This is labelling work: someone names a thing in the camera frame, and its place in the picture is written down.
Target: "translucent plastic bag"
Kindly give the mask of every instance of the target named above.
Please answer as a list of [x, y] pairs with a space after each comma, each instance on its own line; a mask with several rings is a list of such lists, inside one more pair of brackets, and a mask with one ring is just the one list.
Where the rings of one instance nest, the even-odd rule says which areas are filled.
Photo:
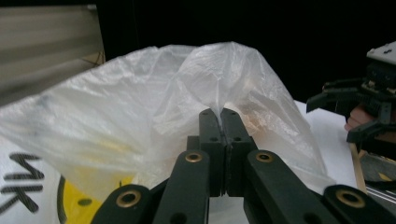
[[125, 176], [149, 188], [167, 178], [198, 114], [237, 111], [258, 147], [305, 184], [330, 185], [318, 145], [260, 53], [236, 43], [147, 48], [0, 111], [0, 134], [103, 200]]

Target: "yellow object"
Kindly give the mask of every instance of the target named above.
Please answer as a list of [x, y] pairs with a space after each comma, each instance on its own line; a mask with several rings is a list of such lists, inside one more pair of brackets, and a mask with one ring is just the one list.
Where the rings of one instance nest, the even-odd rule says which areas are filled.
[[[132, 180], [132, 177], [127, 176], [114, 186], [114, 189], [128, 185]], [[58, 204], [58, 216], [63, 224], [91, 223], [96, 211], [102, 205], [101, 202], [82, 193], [64, 179], [60, 181], [58, 197], [60, 197], [58, 198], [58, 203], [60, 203]]]
[[379, 174], [379, 177], [381, 177], [381, 179], [383, 179], [383, 180], [385, 180], [385, 181], [392, 181], [389, 177], [387, 177], [386, 175], [384, 175], [384, 174], [381, 174], [381, 173], [378, 173]]

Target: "brass screw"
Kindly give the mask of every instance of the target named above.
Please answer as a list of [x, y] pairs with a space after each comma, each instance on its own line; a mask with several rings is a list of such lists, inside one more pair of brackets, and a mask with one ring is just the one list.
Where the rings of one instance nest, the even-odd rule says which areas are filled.
[[263, 161], [263, 162], [271, 162], [274, 160], [274, 158], [268, 153], [259, 152], [256, 155], [256, 160]]
[[140, 201], [141, 197], [142, 195], [139, 191], [128, 190], [119, 195], [117, 205], [122, 208], [132, 207]]
[[339, 189], [335, 192], [335, 196], [340, 202], [354, 208], [363, 208], [366, 205], [359, 194], [350, 190]]
[[196, 152], [189, 153], [186, 156], [186, 161], [189, 161], [189, 162], [198, 162], [201, 160], [202, 160], [201, 154], [196, 153]]

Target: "plastic bag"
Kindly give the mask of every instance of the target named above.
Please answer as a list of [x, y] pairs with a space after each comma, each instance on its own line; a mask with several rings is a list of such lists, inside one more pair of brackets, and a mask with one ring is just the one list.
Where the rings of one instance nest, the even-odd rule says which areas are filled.
[[[87, 224], [102, 202], [45, 161], [0, 136], [0, 223]], [[121, 180], [120, 185], [130, 183]]]
[[121, 179], [149, 188], [172, 172], [198, 114], [237, 111], [259, 148], [312, 190], [327, 176], [318, 145], [260, 53], [236, 43], [132, 52], [0, 111], [0, 134], [103, 200]]

